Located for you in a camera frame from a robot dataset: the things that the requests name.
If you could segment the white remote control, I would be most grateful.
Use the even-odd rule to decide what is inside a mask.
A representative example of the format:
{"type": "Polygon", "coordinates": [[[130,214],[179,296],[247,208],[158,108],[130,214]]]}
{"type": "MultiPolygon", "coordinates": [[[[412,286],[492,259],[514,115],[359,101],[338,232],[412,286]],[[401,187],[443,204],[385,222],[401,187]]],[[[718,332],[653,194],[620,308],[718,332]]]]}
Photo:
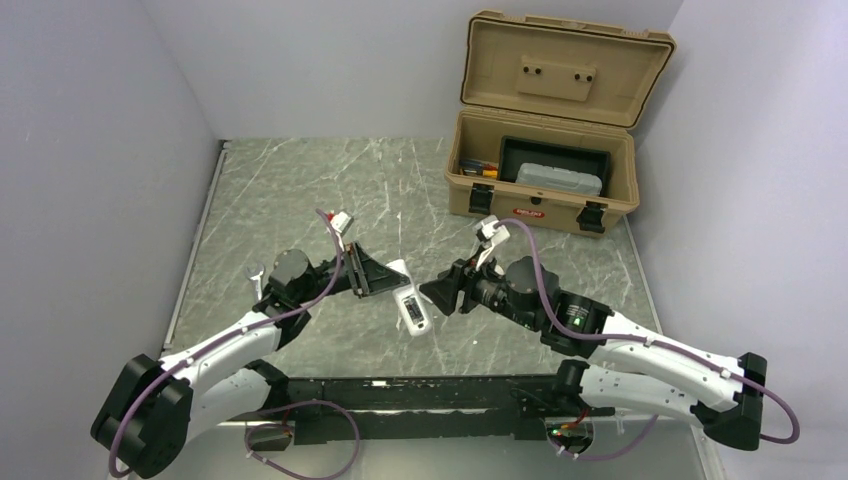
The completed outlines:
{"type": "Polygon", "coordinates": [[[396,259],[389,262],[387,266],[405,276],[408,280],[407,284],[392,291],[392,296],[398,308],[397,328],[405,327],[413,338],[427,334],[433,327],[432,316],[416,283],[412,280],[405,261],[396,259]]]}

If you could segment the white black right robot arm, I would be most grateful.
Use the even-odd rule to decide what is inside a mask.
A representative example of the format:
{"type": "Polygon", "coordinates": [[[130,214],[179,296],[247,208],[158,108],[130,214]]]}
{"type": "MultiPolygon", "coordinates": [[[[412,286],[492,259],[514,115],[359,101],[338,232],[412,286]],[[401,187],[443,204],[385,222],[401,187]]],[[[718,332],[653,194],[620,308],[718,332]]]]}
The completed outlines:
{"type": "Polygon", "coordinates": [[[494,260],[457,260],[420,292],[445,315],[482,306],[564,355],[551,388],[557,411],[626,408],[691,423],[724,446],[755,451],[762,439],[766,360],[699,350],[647,330],[605,304],[562,289],[525,256],[501,271],[494,260]]]}

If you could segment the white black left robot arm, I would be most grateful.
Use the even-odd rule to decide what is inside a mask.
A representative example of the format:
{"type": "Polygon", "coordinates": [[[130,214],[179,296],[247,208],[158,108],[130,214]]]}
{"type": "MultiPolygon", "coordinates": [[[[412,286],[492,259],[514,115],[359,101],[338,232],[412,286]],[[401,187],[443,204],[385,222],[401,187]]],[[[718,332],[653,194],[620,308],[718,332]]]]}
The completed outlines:
{"type": "Polygon", "coordinates": [[[299,396],[264,358],[299,336],[309,308],[345,291],[365,298],[411,283],[404,260],[381,263],[357,242],[318,265],[298,249],[279,254],[260,300],[236,323],[176,354],[127,362],[91,427],[109,451],[111,476],[154,477],[221,422],[249,412],[279,417],[299,396]]]}

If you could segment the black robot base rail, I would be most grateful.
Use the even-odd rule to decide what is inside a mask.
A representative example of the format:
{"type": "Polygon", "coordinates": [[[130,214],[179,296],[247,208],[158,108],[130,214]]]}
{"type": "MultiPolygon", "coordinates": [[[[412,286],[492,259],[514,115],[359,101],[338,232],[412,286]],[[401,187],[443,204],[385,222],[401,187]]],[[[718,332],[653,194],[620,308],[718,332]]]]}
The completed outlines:
{"type": "Polygon", "coordinates": [[[544,424],[585,408],[547,375],[278,380],[249,418],[286,420],[298,445],[350,440],[511,437],[541,440],[544,424]]]}

